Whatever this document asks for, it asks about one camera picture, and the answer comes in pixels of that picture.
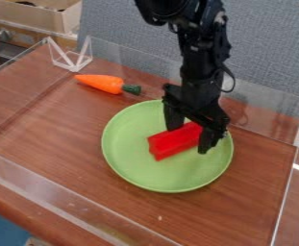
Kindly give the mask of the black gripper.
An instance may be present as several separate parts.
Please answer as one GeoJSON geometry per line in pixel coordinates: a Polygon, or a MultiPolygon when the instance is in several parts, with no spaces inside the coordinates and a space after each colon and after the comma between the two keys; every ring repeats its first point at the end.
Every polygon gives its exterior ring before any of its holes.
{"type": "Polygon", "coordinates": [[[163,114],[165,128],[175,131],[189,119],[201,126],[197,153],[205,154],[227,133],[229,117],[219,106],[224,70],[217,68],[208,75],[181,69],[181,84],[163,85],[163,114]]]}

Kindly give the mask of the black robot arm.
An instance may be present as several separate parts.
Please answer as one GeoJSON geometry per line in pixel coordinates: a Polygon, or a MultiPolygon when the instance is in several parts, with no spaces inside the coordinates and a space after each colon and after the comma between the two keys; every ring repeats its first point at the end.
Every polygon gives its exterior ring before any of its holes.
{"type": "Polygon", "coordinates": [[[223,77],[232,74],[224,65],[231,44],[221,0],[135,0],[135,5],[149,25],[165,25],[177,35],[181,83],[163,86],[165,127],[175,131],[185,119],[200,125],[197,152],[204,154],[224,138],[229,123],[217,103],[223,77]]]}

